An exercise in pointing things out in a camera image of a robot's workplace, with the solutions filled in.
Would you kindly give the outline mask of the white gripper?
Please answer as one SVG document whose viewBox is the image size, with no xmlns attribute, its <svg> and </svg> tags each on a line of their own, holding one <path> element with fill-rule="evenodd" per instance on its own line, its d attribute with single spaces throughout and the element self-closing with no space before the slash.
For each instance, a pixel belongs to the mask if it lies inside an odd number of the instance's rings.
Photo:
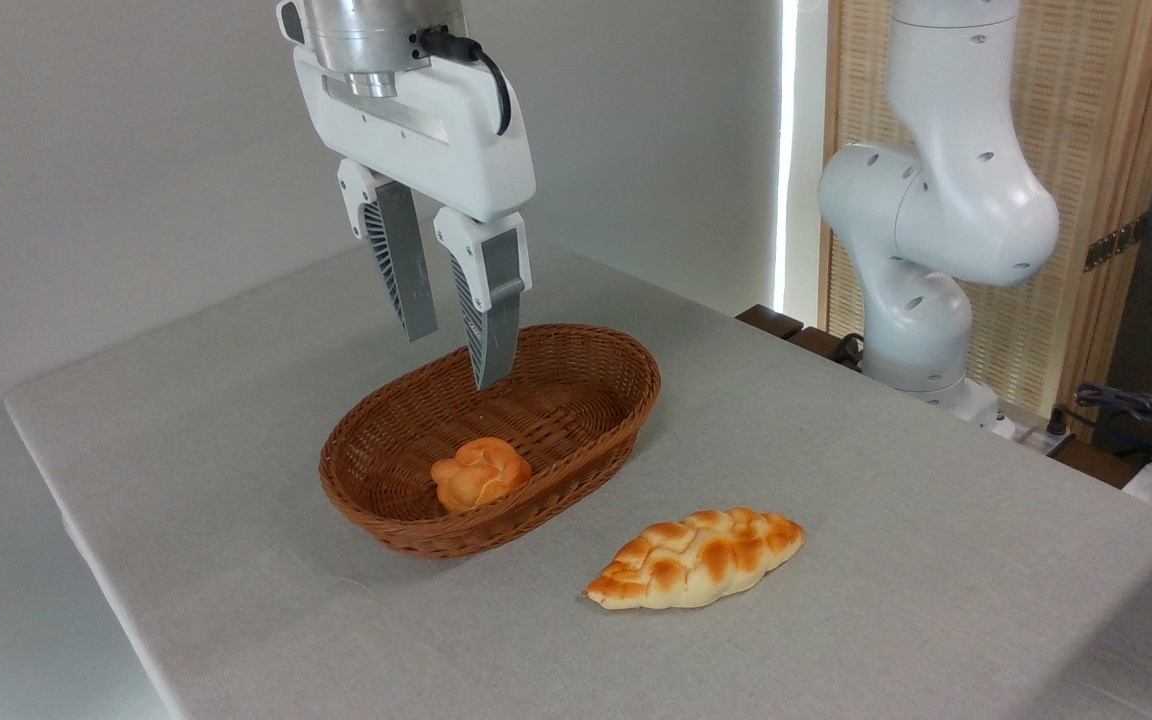
<svg viewBox="0 0 1152 720">
<path fill-rule="evenodd" d="M 412 188 L 450 206 L 435 214 L 435 238 L 450 255 L 475 384 L 483 391 L 502 381 L 515 361 L 521 295 L 532 287 L 525 222 L 515 211 L 535 196 L 536 181 L 517 97 L 498 135 L 497 83 L 480 65 L 435 58 L 397 74 L 396 96 L 367 97 L 353 94 L 306 47 L 293 58 L 316 132 L 343 156 L 338 182 L 349 223 L 374 255 L 408 341 L 435 332 Z"/>
</svg>

